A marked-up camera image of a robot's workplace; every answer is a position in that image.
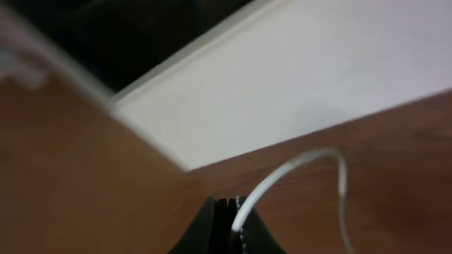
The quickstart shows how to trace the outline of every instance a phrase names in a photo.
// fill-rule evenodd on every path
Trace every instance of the dark background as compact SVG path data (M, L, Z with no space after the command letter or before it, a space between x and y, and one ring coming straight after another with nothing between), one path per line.
M114 92L252 0L8 0Z

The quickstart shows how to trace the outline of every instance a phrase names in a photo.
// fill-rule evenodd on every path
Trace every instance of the wooden table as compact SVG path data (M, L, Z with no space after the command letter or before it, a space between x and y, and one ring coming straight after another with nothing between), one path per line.
M0 85L0 253L166 253L207 194L247 195L331 146L350 165L357 253L452 251L452 92L187 175L65 83ZM333 160L286 176L258 211L288 253L343 253Z

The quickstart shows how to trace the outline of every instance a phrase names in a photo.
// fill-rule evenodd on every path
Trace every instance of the white wire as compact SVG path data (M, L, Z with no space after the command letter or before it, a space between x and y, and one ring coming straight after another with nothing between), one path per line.
M260 184L255 187L255 189L246 198L243 205L240 206L237 216L232 223L231 230L239 232L243 227L243 224L248 217L248 214L253 209L254 205L259 201L262 195L277 182L281 177L286 175L288 172L296 169L300 166L306 166L316 159L324 157L335 157L339 162L339 180L338 180L338 194L339 194L339 227L340 234L344 241L345 247L348 254L354 253L352 242L347 233L347 224L345 223L345 206L347 203L347 164L345 158L342 154L335 148L326 148L322 150L312 150L305 152L294 159L284 163L278 167L275 171L269 174Z

